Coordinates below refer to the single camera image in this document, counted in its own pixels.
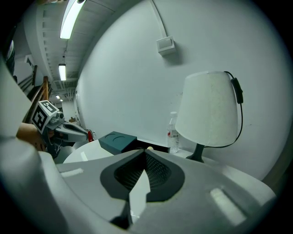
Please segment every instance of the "white cable conduit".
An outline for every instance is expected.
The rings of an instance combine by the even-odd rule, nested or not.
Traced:
[[[155,13],[155,15],[156,15],[156,17],[157,17],[157,21],[158,21],[159,27],[160,27],[160,29],[161,29],[162,37],[165,38],[165,37],[167,37],[167,34],[166,34],[165,27],[164,27],[164,25],[163,25],[163,21],[162,21],[162,19],[161,19],[161,17],[160,17],[160,14],[159,14],[159,12],[158,12],[158,10],[157,10],[157,7],[156,7],[154,1],[153,1],[153,0],[150,0],[150,3],[151,3],[151,5],[152,5],[152,8],[153,8],[153,10],[154,10],[154,13]]]

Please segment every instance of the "small red object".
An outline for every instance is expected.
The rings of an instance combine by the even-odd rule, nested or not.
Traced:
[[[94,139],[93,139],[93,137],[92,137],[92,132],[91,132],[90,130],[88,130],[87,135],[88,135],[88,141],[89,141],[89,142],[94,141]]]

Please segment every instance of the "ceiling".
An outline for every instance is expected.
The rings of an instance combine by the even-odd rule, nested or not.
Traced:
[[[45,52],[48,73],[54,82],[52,94],[67,92],[77,85],[83,58],[99,28],[127,0],[86,0],[75,22],[71,38],[60,39],[60,29],[68,1],[39,6],[42,23],[37,25],[39,44]],[[60,81],[58,64],[66,63],[66,81]]]

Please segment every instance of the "lamp shade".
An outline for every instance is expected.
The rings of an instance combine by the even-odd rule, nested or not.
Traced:
[[[237,137],[234,89],[225,72],[206,71],[185,79],[176,130],[190,141],[225,146]]]

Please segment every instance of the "teal box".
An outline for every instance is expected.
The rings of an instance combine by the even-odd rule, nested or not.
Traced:
[[[118,132],[111,132],[99,139],[101,147],[114,155],[132,150],[136,141],[137,137]]]

